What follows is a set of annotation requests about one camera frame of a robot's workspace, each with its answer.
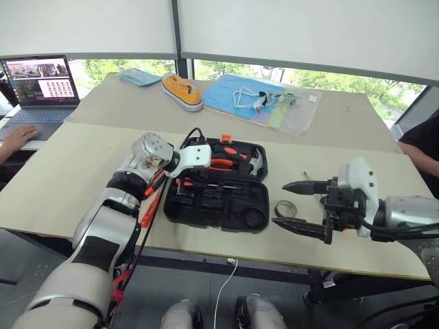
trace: laptop screen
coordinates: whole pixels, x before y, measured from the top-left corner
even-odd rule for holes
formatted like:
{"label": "laptop screen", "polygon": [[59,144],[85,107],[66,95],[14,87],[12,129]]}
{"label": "laptop screen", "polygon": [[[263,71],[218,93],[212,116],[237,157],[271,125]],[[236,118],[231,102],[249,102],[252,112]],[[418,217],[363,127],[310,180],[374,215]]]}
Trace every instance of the laptop screen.
{"label": "laptop screen", "polygon": [[65,56],[8,58],[1,65],[21,106],[80,102]]}

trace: person's arm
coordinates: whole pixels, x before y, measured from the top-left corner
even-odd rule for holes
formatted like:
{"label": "person's arm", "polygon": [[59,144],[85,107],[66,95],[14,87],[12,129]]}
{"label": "person's arm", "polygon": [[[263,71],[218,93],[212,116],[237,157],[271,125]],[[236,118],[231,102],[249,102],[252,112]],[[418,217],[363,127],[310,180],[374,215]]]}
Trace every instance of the person's arm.
{"label": "person's arm", "polygon": [[407,154],[416,168],[439,178],[439,161],[434,160],[416,146],[398,142],[399,147]]}
{"label": "person's arm", "polygon": [[34,125],[26,125],[24,127],[12,130],[5,137],[3,144],[0,146],[0,165],[5,162],[15,151],[26,144],[26,142],[37,135]]}

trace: blue cloth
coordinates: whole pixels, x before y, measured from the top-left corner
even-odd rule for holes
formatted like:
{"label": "blue cloth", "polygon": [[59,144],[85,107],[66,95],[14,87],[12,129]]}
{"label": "blue cloth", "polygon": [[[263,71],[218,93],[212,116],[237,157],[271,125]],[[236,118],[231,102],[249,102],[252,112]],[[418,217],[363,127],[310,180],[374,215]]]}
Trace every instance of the blue cloth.
{"label": "blue cloth", "polygon": [[[203,103],[205,106],[210,106],[217,110],[221,110],[241,118],[259,121],[255,118],[258,116],[258,114],[253,108],[239,109],[233,105],[233,92],[241,89],[241,87],[247,87],[255,93],[259,93],[259,91],[276,91],[279,93],[285,92],[285,88],[283,87],[266,84],[264,82],[248,79],[246,77],[223,75],[203,94]],[[243,94],[239,104],[246,105],[254,103],[257,99],[258,97],[251,97]],[[272,105],[262,108],[261,111],[271,113],[271,111],[273,111],[273,107],[276,106],[276,103],[277,102],[274,102]]]}
{"label": "blue cloth", "polygon": [[161,80],[161,77],[157,75],[149,74],[135,68],[121,71],[117,74],[117,76],[122,81],[130,82],[131,84],[135,84],[136,86],[140,87],[155,84]]}

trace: yellow sneaker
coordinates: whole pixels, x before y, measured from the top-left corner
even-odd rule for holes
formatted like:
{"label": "yellow sneaker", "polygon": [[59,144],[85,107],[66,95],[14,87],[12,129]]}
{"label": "yellow sneaker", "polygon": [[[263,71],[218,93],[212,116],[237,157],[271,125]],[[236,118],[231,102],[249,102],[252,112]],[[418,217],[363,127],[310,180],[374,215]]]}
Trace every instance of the yellow sneaker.
{"label": "yellow sneaker", "polygon": [[198,88],[175,73],[169,72],[162,77],[162,89],[189,112],[197,112],[203,108]]}

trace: laptop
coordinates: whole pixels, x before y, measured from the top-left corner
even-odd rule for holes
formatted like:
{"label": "laptop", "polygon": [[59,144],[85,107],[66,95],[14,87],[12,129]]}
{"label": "laptop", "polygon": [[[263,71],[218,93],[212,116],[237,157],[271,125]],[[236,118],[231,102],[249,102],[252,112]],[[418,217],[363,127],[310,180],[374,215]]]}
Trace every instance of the laptop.
{"label": "laptop", "polygon": [[21,107],[0,129],[0,141],[24,125],[36,126],[38,135],[33,139],[47,140],[80,103],[66,57],[32,56],[0,61]]}

